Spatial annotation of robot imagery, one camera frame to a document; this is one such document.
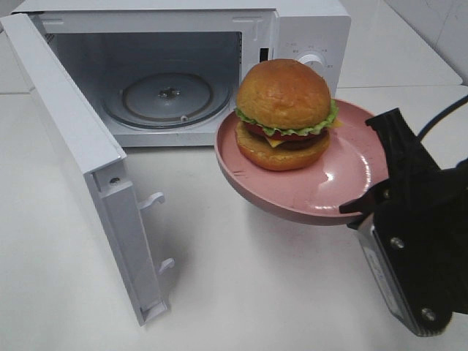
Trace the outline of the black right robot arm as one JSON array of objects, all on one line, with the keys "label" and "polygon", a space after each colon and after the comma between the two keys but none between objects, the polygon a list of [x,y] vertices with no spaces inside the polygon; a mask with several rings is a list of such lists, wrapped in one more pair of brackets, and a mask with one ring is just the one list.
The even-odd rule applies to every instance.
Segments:
[{"label": "black right robot arm", "polygon": [[388,178],[340,205],[372,214],[377,237],[413,314],[467,313],[467,162],[443,170],[399,109],[366,120]]}]

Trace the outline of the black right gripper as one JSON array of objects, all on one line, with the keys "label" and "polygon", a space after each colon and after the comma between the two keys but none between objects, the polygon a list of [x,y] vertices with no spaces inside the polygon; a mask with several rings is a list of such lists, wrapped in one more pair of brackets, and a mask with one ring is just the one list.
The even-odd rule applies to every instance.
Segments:
[{"label": "black right gripper", "polygon": [[339,206],[340,214],[368,214],[393,220],[451,311],[467,313],[467,161],[441,169],[398,108],[366,120],[380,140],[387,182]]}]

